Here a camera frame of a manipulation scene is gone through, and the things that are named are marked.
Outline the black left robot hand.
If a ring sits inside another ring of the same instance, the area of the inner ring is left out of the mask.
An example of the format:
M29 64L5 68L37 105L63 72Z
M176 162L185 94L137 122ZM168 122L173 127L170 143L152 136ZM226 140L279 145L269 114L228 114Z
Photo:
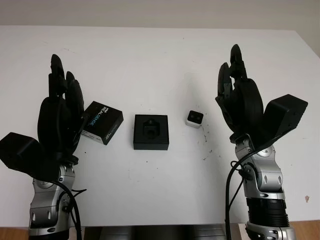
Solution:
M48 75L48 97L40 106L37 122L38 141L53 161L77 165L74 152L88 117L80 83L70 72L64 72L62 61L53 54Z

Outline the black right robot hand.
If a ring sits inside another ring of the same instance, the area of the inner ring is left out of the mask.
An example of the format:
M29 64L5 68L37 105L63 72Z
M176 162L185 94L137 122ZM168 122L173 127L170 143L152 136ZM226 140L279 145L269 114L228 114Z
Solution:
M230 64L223 63L219 69L217 97L223 118L233 134L230 141L252 132L262 121L263 102L255 81L247 77L245 63L238 44L230 51Z

